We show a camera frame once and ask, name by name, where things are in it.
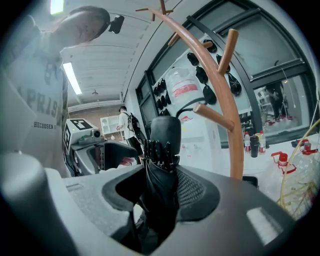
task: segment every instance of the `gray surface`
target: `gray surface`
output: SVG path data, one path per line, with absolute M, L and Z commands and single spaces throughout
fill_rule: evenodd
M 5 170 L 0 175 L 1 193 L 14 213 L 22 214 L 20 221 L 53 254 L 140 255 L 110 238 L 127 224 L 128 213 L 111 209 L 101 188 L 141 165 L 63 180 L 58 171 L 44 171 L 30 156 L 12 153 L 1 157 Z M 196 168 L 178 169 L 212 182 L 219 190 L 220 202 L 200 221 L 177 223 L 152 256 L 267 255 L 291 233 L 293 219 L 251 184 Z M 255 208 L 264 209 L 283 230 L 266 246 L 247 217 L 247 211 Z
M 129 212 L 112 208 L 102 196 L 103 186 L 110 180 L 142 165 L 133 165 L 95 175 L 65 178 L 63 182 L 84 215 L 105 235 L 111 236 L 127 225 Z
M 123 168 L 119 170 L 118 174 L 123 174 L 129 172 L 134 167 L 130 166 L 128 168 Z M 137 256 L 140 255 L 134 251 L 127 249 L 120 243 L 116 242 L 112 238 L 106 236 L 102 231 L 100 231 L 80 210 L 78 205 L 75 203 L 74 199 L 68 192 L 66 184 L 74 184 L 76 182 L 72 179 L 81 179 L 78 177 L 67 178 L 63 180 L 59 173 L 53 169 L 45 170 L 48 184 L 51 191 L 51 196 L 55 204 L 57 214 L 59 215 L 61 221 L 64 223 L 70 237 L 72 238 L 74 245 L 77 249 L 78 255 L 80 256 Z M 98 180 L 110 180 L 110 177 L 114 176 L 111 172 L 103 172 L 100 174 L 92 176 L 84 176 L 83 178 L 99 177 Z M 105 218 L 108 220 L 109 211 L 106 211 Z M 120 227 L 124 222 L 126 213 L 119 216 L 117 221 L 118 227 Z M 108 233 L 114 231 L 115 226 L 113 224 L 109 225 L 107 228 Z

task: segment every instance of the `glass wall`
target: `glass wall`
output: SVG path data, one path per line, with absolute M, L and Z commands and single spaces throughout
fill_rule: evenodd
M 307 97 L 299 75 L 257 88 L 254 94 L 266 135 L 309 126 Z
M 235 52 L 250 75 L 296 58 L 286 40 L 259 14 L 225 29 L 221 33 L 225 42 L 231 28 L 239 32 Z
M 198 39 L 206 33 L 218 51 L 225 48 L 229 29 L 238 30 L 229 73 L 236 74 L 236 79 L 242 82 L 242 90 L 251 109 L 243 110 L 243 100 L 235 97 L 242 129 L 251 129 L 252 133 L 264 130 L 269 144 L 301 137 L 310 125 L 316 104 L 311 93 L 314 81 L 301 50 L 281 24 L 251 2 L 241 1 L 238 4 L 240 1 L 234 0 L 219 2 L 218 5 L 216 2 L 212 1 L 211 5 L 188 17 L 185 25 Z M 149 79 L 144 78 L 145 82 L 137 90 L 137 95 L 142 95 L 141 99 L 148 97 L 144 91 L 148 87 L 144 84 L 149 82 L 152 97 L 140 101 L 145 104 L 140 109 L 149 130 L 152 118 L 159 115 L 151 91 L 153 83 L 187 50 L 181 39 L 172 47 L 166 47 L 147 70 Z M 218 130 L 222 145 L 226 144 L 226 130 L 222 127 Z

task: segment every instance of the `backpack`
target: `backpack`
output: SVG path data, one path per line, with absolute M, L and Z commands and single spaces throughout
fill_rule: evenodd
M 134 132 L 136 130 L 140 130 L 138 119 L 132 113 L 130 113 L 130 115 L 127 114 L 126 112 L 124 112 L 124 113 L 128 116 L 127 128 L 129 129 L 129 131 Z

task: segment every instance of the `white ceiling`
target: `white ceiling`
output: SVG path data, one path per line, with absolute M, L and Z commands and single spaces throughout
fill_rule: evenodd
M 167 9 L 174 8 L 181 0 L 165 0 Z M 151 21 L 151 13 L 135 12 L 140 8 L 160 9 L 159 0 L 64 0 L 65 6 L 59 18 L 80 6 L 92 5 L 105 8 L 113 21 L 123 15 L 124 22 L 119 34 L 104 32 L 99 38 L 62 51 L 63 62 L 72 62 L 75 77 L 82 94 L 76 95 L 69 87 L 68 105 L 80 105 L 103 101 L 119 104 L 127 90 L 144 48 L 160 24 Z M 50 1 L 35 6 L 31 15 L 42 30 L 53 30 L 58 19 L 52 20 Z

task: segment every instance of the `brick wall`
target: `brick wall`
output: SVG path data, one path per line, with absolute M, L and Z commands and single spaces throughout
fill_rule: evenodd
M 102 131 L 100 118 L 118 116 L 120 114 L 120 112 L 119 112 L 120 107 L 121 107 L 121 105 L 117 105 L 117 106 L 99 107 L 99 108 L 81 110 L 81 111 L 77 111 L 77 112 L 71 112 L 70 118 L 86 119 L 90 123 L 92 123 L 94 126 L 98 127 L 100 129 L 100 131 Z M 120 134 L 117 132 L 111 133 L 111 134 L 106 134 L 104 137 L 106 139 L 110 140 L 111 135 L 113 135 L 115 137 L 115 139 L 114 139 L 115 141 L 122 141 Z

